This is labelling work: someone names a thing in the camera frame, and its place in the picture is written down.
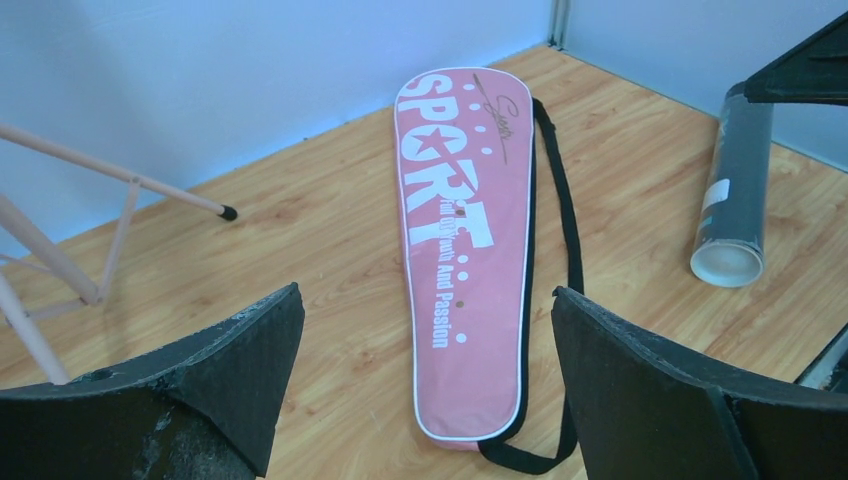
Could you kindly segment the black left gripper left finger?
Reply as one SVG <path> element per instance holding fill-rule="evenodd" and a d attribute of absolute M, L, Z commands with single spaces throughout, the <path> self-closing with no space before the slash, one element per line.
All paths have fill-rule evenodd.
<path fill-rule="evenodd" d="M 305 320 L 297 284 L 64 385 L 1 393 L 5 479 L 266 475 Z"/>

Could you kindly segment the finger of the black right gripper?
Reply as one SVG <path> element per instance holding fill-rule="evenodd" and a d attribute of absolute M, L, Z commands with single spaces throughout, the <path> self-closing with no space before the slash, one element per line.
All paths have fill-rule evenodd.
<path fill-rule="evenodd" d="M 847 15 L 842 14 L 744 82 L 751 103 L 847 104 Z"/>

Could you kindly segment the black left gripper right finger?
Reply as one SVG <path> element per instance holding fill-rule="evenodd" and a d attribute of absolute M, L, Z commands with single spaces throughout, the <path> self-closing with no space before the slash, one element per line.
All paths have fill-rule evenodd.
<path fill-rule="evenodd" d="M 565 287 L 551 312 L 591 479 L 843 479 L 847 398 L 740 369 Z"/>

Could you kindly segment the black shuttlecock tube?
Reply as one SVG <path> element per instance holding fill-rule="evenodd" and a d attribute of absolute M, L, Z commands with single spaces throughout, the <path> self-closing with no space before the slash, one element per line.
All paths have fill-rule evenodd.
<path fill-rule="evenodd" d="M 745 84 L 725 94 L 690 268 L 705 283 L 740 288 L 765 270 L 764 237 L 773 106 Z"/>

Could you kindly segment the pink racket cover bag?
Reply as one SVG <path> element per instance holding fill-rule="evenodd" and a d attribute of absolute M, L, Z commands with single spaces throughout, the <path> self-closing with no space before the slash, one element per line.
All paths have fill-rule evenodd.
<path fill-rule="evenodd" d="M 543 475 L 577 434 L 564 410 L 553 456 L 511 444 L 528 402 L 539 154 L 556 188 L 567 283 L 584 287 L 555 124 L 511 73 L 440 68 L 399 90 L 394 131 L 417 424 L 443 447 Z"/>

